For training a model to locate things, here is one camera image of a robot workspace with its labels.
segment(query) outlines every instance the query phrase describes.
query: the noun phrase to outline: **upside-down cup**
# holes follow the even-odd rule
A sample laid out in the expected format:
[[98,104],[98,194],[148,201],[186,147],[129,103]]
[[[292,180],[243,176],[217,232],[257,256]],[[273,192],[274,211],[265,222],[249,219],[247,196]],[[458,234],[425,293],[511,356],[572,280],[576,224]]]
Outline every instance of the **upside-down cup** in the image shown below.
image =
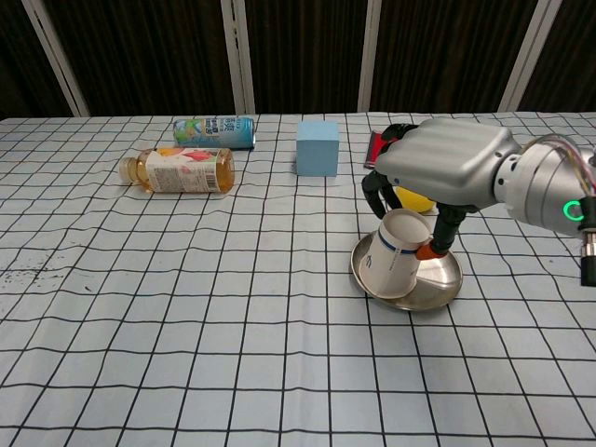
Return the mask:
[[416,251],[430,239],[431,227],[417,212],[388,212],[360,261],[360,278],[380,298],[399,298],[416,285]]

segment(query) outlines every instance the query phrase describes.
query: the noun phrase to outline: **iced tea bottle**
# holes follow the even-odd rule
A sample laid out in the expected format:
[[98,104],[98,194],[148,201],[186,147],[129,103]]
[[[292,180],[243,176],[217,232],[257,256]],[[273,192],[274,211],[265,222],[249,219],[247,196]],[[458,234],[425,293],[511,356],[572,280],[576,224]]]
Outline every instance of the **iced tea bottle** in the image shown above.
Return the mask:
[[137,158],[122,158],[118,171],[124,182],[156,193],[227,193],[234,186],[229,149],[147,149]]

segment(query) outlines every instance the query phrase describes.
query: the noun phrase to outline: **silver tray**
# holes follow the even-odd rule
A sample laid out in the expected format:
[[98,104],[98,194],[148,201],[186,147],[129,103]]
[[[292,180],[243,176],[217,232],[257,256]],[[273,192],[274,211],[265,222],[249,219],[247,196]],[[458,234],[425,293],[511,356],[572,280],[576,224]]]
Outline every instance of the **silver tray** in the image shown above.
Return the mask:
[[401,310],[429,310],[447,305],[462,287],[462,269],[455,256],[450,252],[439,259],[422,261],[416,274],[416,285],[413,290],[399,298],[381,298],[368,290],[359,273],[360,260],[366,254],[373,233],[363,237],[354,250],[350,262],[354,278],[360,287],[375,300],[393,309]]

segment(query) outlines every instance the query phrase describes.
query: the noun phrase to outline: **light blue block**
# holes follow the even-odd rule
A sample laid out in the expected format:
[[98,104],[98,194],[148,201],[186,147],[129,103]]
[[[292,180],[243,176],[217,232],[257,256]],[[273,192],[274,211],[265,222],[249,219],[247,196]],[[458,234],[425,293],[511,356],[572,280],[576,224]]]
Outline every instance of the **light blue block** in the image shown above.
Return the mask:
[[339,130],[332,121],[303,121],[296,134],[296,173],[336,176]]

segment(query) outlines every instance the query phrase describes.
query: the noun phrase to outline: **bottle label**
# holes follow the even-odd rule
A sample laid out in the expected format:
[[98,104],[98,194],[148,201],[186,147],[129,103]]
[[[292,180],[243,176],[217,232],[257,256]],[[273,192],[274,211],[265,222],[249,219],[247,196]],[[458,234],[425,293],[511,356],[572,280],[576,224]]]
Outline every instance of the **bottle label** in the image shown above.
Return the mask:
[[218,154],[219,151],[180,147],[156,149],[145,164],[149,183],[157,193],[220,193]]
[[235,131],[235,124],[235,118],[210,118],[205,119],[203,129],[205,130],[205,135],[210,137],[219,137],[223,133]]

